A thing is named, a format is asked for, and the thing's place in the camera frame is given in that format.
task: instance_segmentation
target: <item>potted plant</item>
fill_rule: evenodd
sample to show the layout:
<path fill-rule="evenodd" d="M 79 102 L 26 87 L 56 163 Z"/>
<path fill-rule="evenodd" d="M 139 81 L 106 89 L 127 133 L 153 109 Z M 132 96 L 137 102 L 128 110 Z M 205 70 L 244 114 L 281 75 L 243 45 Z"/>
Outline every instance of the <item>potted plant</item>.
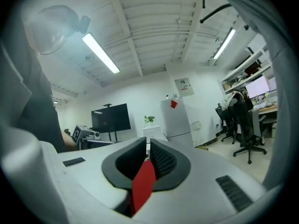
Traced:
<path fill-rule="evenodd" d="M 155 120 L 155 117 L 154 116 L 144 116 L 144 121 L 145 121 L 145 124 L 149 124 L 149 125 L 153 125 L 154 123 L 154 120 Z"/>

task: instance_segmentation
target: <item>ceiling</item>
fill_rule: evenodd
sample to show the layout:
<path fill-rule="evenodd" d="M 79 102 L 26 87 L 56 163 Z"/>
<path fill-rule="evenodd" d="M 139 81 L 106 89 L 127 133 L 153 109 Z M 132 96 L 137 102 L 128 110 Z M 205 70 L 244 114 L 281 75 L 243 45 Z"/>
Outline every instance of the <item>ceiling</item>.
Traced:
<path fill-rule="evenodd" d="M 79 17 L 91 18 L 88 32 L 106 49 L 120 72 L 113 74 L 75 33 L 51 55 L 39 55 L 54 97 L 77 95 L 124 81 L 165 71 L 171 62 L 208 64 L 237 20 L 226 8 L 203 18 L 226 0 L 28 0 L 24 20 L 51 5 L 67 5 Z"/>

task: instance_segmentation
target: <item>office chair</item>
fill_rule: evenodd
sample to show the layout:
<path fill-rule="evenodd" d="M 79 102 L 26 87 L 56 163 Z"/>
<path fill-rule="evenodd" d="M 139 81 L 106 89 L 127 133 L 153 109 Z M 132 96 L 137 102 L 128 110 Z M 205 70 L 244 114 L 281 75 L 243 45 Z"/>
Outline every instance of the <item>office chair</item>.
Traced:
<path fill-rule="evenodd" d="M 230 110 L 236 115 L 236 119 L 238 124 L 240 124 L 241 127 L 241 148 L 240 150 L 234 152 L 233 156 L 235 157 L 236 154 L 241 153 L 243 151 L 248 150 L 248 164 L 251 164 L 250 160 L 250 152 L 253 151 L 259 151 L 263 152 L 263 154 L 267 154 L 267 151 L 263 148 L 255 147 L 254 145 L 257 143 L 256 136 L 254 135 L 253 131 L 253 124 L 252 124 L 252 118 L 250 116 L 250 113 L 247 109 L 245 102 L 238 102 L 234 104 L 230 108 Z"/>
<path fill-rule="evenodd" d="M 225 139 L 229 137 L 233 137 L 232 144 L 234 144 L 237 133 L 237 125 L 228 109 L 222 111 L 222 120 L 224 120 L 226 123 L 226 137 L 221 139 L 221 142 L 223 142 Z"/>

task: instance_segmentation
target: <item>black monitor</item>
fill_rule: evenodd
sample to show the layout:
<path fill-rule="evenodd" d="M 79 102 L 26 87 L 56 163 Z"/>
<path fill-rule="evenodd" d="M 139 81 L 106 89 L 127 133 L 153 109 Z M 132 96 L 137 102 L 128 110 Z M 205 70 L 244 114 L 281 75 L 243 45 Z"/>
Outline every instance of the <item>black monitor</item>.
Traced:
<path fill-rule="evenodd" d="M 99 133 L 131 129 L 127 104 L 92 111 L 92 122 Z"/>

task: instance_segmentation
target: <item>shelf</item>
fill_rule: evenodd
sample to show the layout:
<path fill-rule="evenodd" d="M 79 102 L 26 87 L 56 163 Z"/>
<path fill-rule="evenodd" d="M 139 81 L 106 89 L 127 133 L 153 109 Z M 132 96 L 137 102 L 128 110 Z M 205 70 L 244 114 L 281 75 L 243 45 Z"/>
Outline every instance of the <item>shelf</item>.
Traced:
<path fill-rule="evenodd" d="M 242 70 L 245 70 L 248 68 L 254 61 L 256 61 L 258 58 L 260 58 L 263 55 L 263 49 L 264 47 L 261 47 L 259 50 L 257 50 L 255 53 L 253 53 L 246 61 L 244 61 L 238 68 L 234 69 L 233 71 L 229 72 L 226 77 L 223 79 L 222 82 L 228 81 L 229 79 L 236 76 L 238 73 L 240 73 Z"/>
<path fill-rule="evenodd" d="M 227 89 L 227 90 L 225 91 L 225 93 L 227 93 L 227 92 L 229 92 L 229 91 L 231 91 L 231 90 L 233 90 L 233 89 L 239 87 L 240 85 L 242 85 L 242 84 L 244 84 L 244 83 L 246 83 L 246 82 L 252 80 L 253 78 L 255 78 L 255 77 L 257 77 L 258 75 L 262 74 L 265 70 L 267 70 L 267 69 L 270 68 L 270 67 L 271 67 L 270 64 L 266 65 L 265 67 L 261 68 L 258 72 L 254 73 L 252 76 L 248 77 L 248 78 L 245 79 L 245 80 L 242 80 L 242 81 L 239 82 L 238 84 L 236 84 L 236 85 L 234 85 L 233 87 Z"/>

